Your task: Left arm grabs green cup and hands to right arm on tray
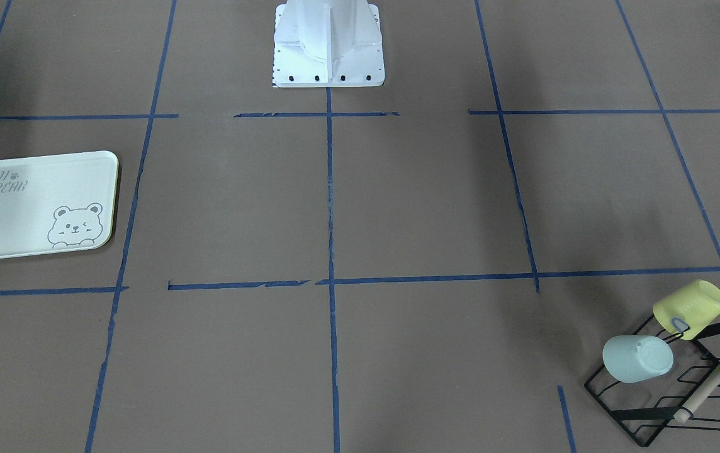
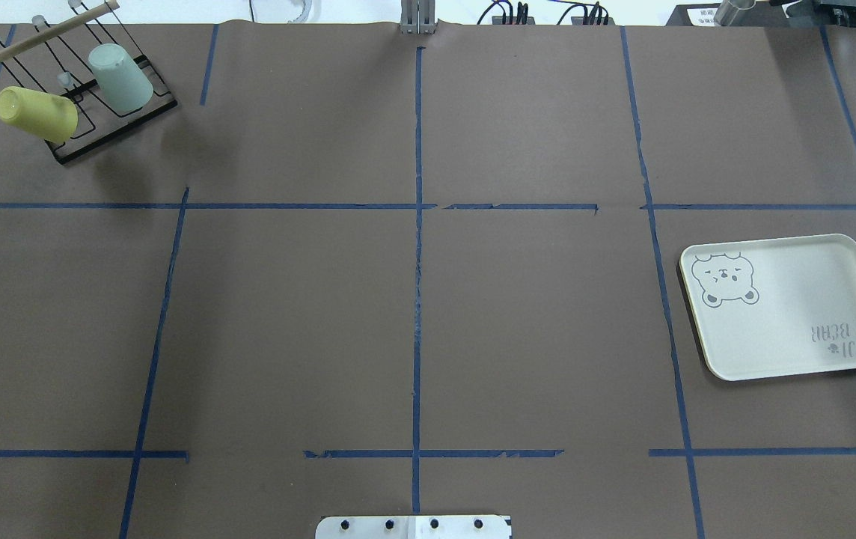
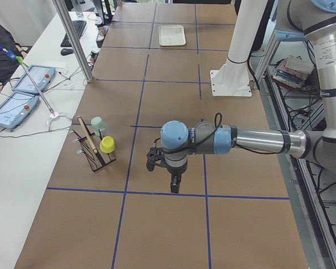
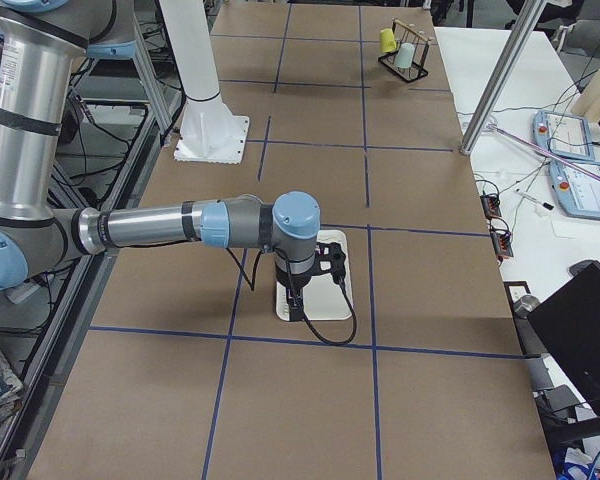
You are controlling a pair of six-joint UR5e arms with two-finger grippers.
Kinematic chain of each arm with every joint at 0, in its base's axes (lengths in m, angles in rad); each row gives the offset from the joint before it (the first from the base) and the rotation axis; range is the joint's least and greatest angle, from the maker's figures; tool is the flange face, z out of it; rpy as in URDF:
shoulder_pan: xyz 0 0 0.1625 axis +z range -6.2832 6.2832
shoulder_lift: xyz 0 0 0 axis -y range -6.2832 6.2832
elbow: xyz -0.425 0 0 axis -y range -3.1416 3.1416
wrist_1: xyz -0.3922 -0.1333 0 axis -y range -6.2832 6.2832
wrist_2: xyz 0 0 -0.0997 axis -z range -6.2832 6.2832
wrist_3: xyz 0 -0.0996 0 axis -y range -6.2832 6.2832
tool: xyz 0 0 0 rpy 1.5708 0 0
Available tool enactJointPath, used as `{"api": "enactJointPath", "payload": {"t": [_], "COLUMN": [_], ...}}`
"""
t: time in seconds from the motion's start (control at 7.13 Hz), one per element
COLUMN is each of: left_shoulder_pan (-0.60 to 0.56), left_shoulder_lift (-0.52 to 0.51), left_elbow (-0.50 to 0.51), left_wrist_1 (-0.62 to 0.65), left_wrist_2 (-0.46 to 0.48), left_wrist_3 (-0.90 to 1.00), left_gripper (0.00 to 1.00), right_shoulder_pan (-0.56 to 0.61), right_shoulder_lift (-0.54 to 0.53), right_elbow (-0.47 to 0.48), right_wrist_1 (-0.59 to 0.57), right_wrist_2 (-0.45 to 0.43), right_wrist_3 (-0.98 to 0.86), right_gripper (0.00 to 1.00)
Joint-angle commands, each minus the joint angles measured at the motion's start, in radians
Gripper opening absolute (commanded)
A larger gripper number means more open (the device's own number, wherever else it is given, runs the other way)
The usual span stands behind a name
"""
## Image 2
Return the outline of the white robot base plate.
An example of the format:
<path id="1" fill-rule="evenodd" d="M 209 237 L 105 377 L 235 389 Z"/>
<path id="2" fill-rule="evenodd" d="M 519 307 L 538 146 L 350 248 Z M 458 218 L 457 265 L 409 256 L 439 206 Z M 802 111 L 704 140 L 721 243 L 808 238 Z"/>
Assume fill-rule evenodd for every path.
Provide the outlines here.
<path id="1" fill-rule="evenodd" d="M 315 538 L 513 538 L 507 516 L 381 515 L 321 519 Z"/>

